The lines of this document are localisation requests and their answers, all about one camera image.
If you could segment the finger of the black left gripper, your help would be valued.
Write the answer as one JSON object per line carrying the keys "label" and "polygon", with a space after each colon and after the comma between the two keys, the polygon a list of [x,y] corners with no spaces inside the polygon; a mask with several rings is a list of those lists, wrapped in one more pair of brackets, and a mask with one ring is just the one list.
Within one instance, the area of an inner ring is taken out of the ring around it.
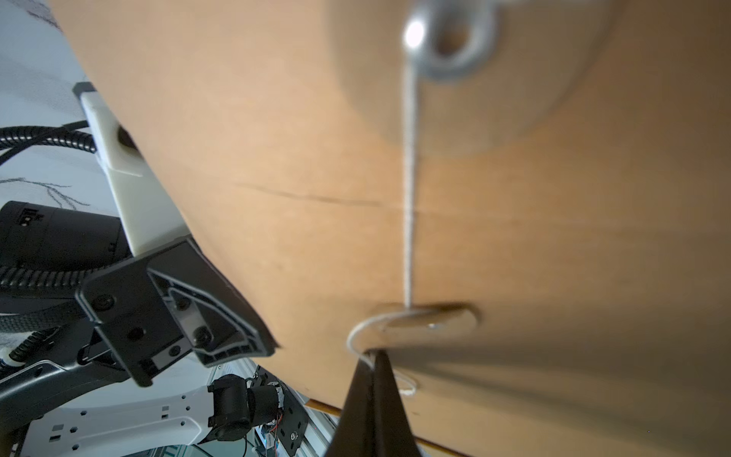
{"label": "finger of the black left gripper", "polygon": [[141,387],[189,354],[213,368],[277,348],[257,311],[190,236],[91,274],[76,300]]}

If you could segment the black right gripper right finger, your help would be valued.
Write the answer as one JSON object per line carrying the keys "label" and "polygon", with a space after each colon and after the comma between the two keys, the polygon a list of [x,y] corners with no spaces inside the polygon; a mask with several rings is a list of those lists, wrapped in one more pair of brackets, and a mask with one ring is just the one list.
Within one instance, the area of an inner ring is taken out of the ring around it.
{"label": "black right gripper right finger", "polygon": [[[374,375],[373,375],[373,401],[379,404],[379,411],[384,411],[387,407],[393,407],[394,412],[387,412],[386,417],[395,419],[397,413],[405,412],[403,401],[397,387],[395,375],[390,364],[388,354],[383,350],[375,352],[374,359]],[[405,445],[386,445],[385,451],[377,451],[374,445],[376,456],[400,456],[400,457],[420,457],[421,453],[418,447],[414,447],[410,442]]]}

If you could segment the brown kraft file bag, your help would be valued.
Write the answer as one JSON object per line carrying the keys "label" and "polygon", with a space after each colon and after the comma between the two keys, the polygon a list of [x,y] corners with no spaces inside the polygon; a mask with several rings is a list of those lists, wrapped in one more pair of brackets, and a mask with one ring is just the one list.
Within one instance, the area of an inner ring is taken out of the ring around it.
{"label": "brown kraft file bag", "polygon": [[[333,407],[318,400],[308,399],[305,407],[312,411],[319,411],[329,416],[343,418],[342,409]],[[385,451],[386,445],[405,445],[410,442],[414,447],[418,447],[423,456],[469,456],[466,453],[454,451],[448,447],[432,443],[413,435],[412,430],[407,421],[405,412],[397,413],[395,419],[386,417],[387,412],[394,412],[393,407],[387,407],[384,411],[379,411],[379,404],[376,402],[369,413],[369,419],[373,421],[373,431],[377,451]]]}
{"label": "brown kraft file bag", "polygon": [[[407,1],[55,1],[207,258],[338,407],[346,337],[402,306]],[[420,87],[416,306],[377,328],[420,437],[475,456],[730,452],[730,5],[504,6],[493,57]]]}

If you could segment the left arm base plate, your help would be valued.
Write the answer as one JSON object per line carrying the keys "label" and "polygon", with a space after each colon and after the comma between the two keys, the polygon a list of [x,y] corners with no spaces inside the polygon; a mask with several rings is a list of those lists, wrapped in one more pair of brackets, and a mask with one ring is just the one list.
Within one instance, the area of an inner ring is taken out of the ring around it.
{"label": "left arm base plate", "polygon": [[212,395],[213,414],[205,443],[240,441],[260,428],[276,449],[289,456],[299,451],[310,417],[293,391],[266,369],[258,367],[249,377],[225,374],[207,392]]}

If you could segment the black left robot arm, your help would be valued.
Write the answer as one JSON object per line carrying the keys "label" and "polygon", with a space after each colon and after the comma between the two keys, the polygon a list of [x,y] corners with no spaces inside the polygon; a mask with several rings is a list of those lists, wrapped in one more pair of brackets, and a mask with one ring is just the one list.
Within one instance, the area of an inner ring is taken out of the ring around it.
{"label": "black left robot arm", "polygon": [[114,383],[147,388],[190,353],[207,367],[274,354],[264,322],[190,236],[136,256],[116,239],[98,247],[110,262],[2,263],[1,329],[25,335],[1,363],[3,432]]}

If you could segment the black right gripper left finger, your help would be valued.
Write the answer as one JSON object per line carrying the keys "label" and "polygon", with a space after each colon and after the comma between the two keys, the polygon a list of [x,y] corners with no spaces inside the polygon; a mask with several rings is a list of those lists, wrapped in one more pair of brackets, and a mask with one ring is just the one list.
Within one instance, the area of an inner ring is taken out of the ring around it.
{"label": "black right gripper left finger", "polygon": [[373,419],[373,370],[360,361],[326,456],[372,456],[375,445]]}

